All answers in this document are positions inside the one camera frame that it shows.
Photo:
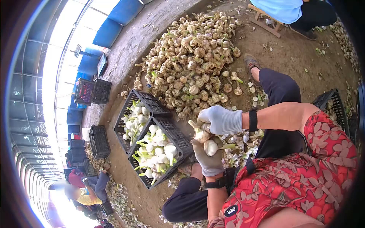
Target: yellow shirt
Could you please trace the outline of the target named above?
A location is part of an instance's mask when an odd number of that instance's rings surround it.
[[[91,206],[94,204],[102,204],[103,202],[101,201],[101,199],[99,199],[98,197],[96,197],[95,200],[91,200],[90,195],[88,195],[88,190],[86,188],[80,188],[81,191],[81,195],[80,197],[76,200],[77,202],[86,205],[86,206]]]

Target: wooden stool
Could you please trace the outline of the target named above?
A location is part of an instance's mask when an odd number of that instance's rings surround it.
[[[255,19],[253,19],[253,18],[249,18],[249,20],[251,21],[251,22],[253,22],[253,23],[255,23],[255,24],[257,24],[258,26],[260,26],[260,27],[262,27],[262,28],[264,28],[264,29],[266,29],[266,30],[268,30],[269,32],[271,32],[272,34],[274,34],[275,36],[277,36],[278,38],[280,38],[280,33],[278,33],[278,31],[280,31],[280,27],[281,27],[281,25],[284,25],[284,23],[283,22],[280,22],[280,21],[277,21],[277,20],[275,20],[274,18],[272,18],[272,17],[270,17],[267,13],[265,13],[264,11],[262,11],[261,9],[259,9],[259,8],[257,8],[257,7],[255,7],[255,6],[253,6],[253,5],[251,5],[251,4],[248,4],[248,8],[250,8],[250,9],[253,9],[253,10],[255,10],[255,11],[257,11],[257,14],[256,14],[256,16],[255,16]],[[275,21],[276,22],[276,25],[275,25],[275,29],[273,29],[273,28],[270,28],[268,25],[266,25],[266,23],[264,23],[264,22],[260,22],[260,21],[258,21],[258,19],[259,19],[259,17],[260,17],[260,14],[263,14],[263,15],[265,15],[265,16],[267,16],[267,17],[269,17],[269,18],[271,18],[273,21]]]

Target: floral print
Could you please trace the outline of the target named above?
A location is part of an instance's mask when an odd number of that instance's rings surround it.
[[[322,111],[309,117],[304,134],[312,156],[254,159],[255,173],[249,175],[246,167],[240,170],[236,188],[209,228],[257,227],[274,207],[291,207],[329,223],[355,177],[355,146]],[[226,217],[224,212],[233,205],[237,213]]]

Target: gray glove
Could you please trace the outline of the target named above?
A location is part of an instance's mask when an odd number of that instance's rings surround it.
[[[203,175],[206,177],[212,177],[219,173],[224,172],[224,168],[222,165],[222,151],[218,150],[215,155],[208,156],[204,152],[203,145],[200,144],[195,139],[190,141],[193,145],[193,150],[195,153],[195,157],[198,160],[201,169],[203,170]]]
[[[242,132],[242,110],[229,111],[215,105],[200,111],[197,120],[210,123],[210,132],[215,135]]]

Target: blue shirt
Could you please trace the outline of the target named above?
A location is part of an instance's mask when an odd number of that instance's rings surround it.
[[[301,17],[302,0],[251,0],[252,4],[272,18],[291,24]]]

